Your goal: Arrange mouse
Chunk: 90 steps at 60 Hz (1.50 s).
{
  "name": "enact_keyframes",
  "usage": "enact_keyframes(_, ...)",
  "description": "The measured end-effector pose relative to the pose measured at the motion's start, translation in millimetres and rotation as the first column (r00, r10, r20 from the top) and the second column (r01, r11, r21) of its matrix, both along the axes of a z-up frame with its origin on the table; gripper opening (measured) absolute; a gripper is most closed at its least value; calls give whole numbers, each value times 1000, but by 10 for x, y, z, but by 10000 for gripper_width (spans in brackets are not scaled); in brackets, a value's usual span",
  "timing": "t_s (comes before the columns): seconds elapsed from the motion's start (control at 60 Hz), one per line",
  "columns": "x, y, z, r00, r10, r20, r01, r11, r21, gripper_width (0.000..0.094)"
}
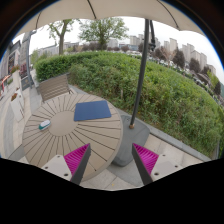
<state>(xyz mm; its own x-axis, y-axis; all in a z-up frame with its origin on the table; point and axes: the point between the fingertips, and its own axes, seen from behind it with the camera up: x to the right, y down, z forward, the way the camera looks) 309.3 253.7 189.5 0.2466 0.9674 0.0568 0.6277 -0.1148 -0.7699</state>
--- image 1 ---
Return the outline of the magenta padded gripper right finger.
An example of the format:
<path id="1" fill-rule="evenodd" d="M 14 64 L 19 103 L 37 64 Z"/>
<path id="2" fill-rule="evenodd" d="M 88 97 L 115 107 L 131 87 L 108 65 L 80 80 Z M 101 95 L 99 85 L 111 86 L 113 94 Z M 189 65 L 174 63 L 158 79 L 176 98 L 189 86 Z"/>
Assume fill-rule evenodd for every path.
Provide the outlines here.
<path id="1" fill-rule="evenodd" d="M 132 155 L 144 185 L 182 169 L 181 165 L 166 154 L 158 155 L 135 143 L 132 144 Z"/>

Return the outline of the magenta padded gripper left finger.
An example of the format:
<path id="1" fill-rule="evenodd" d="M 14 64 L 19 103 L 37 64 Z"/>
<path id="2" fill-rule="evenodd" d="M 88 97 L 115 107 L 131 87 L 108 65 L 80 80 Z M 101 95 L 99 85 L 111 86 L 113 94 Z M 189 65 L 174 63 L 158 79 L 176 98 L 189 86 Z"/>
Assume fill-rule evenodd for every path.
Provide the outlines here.
<path id="1" fill-rule="evenodd" d="M 79 185 L 83 178 L 90 155 L 91 146 L 86 144 L 65 156 L 54 156 L 42 167 L 42 169 Z"/>

